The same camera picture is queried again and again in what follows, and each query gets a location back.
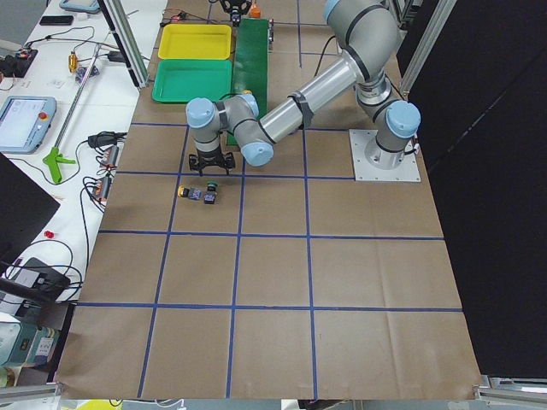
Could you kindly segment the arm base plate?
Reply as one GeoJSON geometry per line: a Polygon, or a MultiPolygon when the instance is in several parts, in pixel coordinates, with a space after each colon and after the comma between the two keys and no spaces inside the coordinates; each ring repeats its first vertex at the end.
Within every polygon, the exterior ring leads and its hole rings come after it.
{"type": "Polygon", "coordinates": [[[403,151],[391,153],[377,145],[377,130],[350,129],[350,148],[356,182],[420,183],[413,146],[408,141],[403,151]]]}

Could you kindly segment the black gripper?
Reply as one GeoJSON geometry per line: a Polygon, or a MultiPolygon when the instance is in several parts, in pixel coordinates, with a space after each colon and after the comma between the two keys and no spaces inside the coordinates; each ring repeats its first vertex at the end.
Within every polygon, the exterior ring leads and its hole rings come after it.
{"type": "Polygon", "coordinates": [[[240,20],[243,15],[247,15],[252,4],[251,0],[220,0],[219,3],[232,20],[240,20]]]}
{"type": "Polygon", "coordinates": [[[223,154],[220,150],[211,152],[198,151],[197,154],[189,154],[188,165],[192,171],[196,171],[200,176],[203,175],[203,169],[206,167],[220,167],[229,171],[236,167],[236,162],[232,152],[223,154]]]}

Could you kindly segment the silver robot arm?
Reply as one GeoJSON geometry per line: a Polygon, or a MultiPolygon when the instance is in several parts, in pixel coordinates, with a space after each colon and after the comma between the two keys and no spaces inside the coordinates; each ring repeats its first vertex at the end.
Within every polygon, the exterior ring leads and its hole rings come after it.
{"type": "Polygon", "coordinates": [[[248,93],[215,102],[198,97],[187,103],[186,118],[197,149],[188,160],[192,171],[234,169],[232,154],[221,150],[222,132],[235,137],[249,165],[267,164],[277,142],[308,128],[320,109],[349,88],[355,88],[358,105],[378,128],[365,149],[368,162],[384,170],[400,165],[421,124],[421,113],[397,97],[385,76],[385,64],[397,45],[394,17],[379,1],[328,1],[323,15],[341,56],[266,115],[259,115],[256,99],[248,93]]]}

